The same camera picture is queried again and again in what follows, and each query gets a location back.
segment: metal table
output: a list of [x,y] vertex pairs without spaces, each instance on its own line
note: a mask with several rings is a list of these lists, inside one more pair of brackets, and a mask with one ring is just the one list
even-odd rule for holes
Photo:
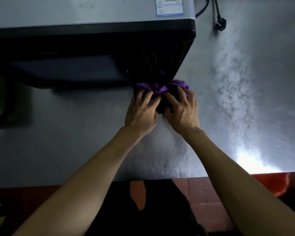
[[[295,171],[295,0],[219,5],[226,30],[211,30],[210,5],[175,78],[196,93],[201,128],[249,173]],[[0,188],[62,184],[123,126],[132,95],[127,87],[17,85],[15,124],[0,128]],[[115,180],[203,176],[196,154],[160,116]]]

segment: label sticker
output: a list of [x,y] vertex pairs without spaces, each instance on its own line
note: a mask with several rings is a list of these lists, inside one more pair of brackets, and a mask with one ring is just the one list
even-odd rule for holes
[[156,16],[183,16],[182,0],[155,0]]

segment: hand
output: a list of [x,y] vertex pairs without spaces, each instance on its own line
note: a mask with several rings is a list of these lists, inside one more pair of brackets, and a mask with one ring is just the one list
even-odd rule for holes
[[148,134],[157,123],[158,113],[155,111],[161,96],[158,96],[149,104],[153,95],[152,91],[146,93],[144,99],[142,95],[144,90],[140,90],[136,98],[131,99],[130,106],[125,119],[125,126],[134,127],[142,136]]
[[164,115],[173,129],[185,137],[190,130],[199,128],[198,105],[196,96],[190,90],[182,90],[181,87],[178,87],[178,93],[180,96],[180,102],[178,102],[170,93],[164,93],[174,108],[174,114],[166,108]]

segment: microfiber towel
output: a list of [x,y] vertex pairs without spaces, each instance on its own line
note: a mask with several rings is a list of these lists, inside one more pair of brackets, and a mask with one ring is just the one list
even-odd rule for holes
[[[145,89],[146,91],[153,91],[153,96],[151,99],[155,99],[157,96],[162,95],[164,92],[169,92],[171,95],[177,99],[178,102],[180,102],[179,93],[177,87],[181,87],[182,89],[190,89],[190,87],[185,83],[185,81],[181,80],[173,80],[172,82],[167,83],[164,86],[161,86],[160,84],[148,84],[148,83],[137,83],[134,88],[134,95],[138,93],[139,90]],[[156,111],[159,114],[163,114],[165,111],[165,108],[169,108],[171,111],[173,110],[173,106],[171,103],[167,100],[165,96],[162,96],[161,102],[156,108]]]

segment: left hand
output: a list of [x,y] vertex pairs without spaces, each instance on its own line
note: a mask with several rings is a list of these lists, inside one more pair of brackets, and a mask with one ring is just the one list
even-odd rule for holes
[[140,90],[136,98],[131,99],[125,126],[133,127],[134,130],[138,130],[142,136],[145,136],[152,131],[157,123],[158,113],[155,110],[161,101],[161,96],[158,96],[149,104],[153,92],[147,92],[142,99],[143,93],[144,90]]

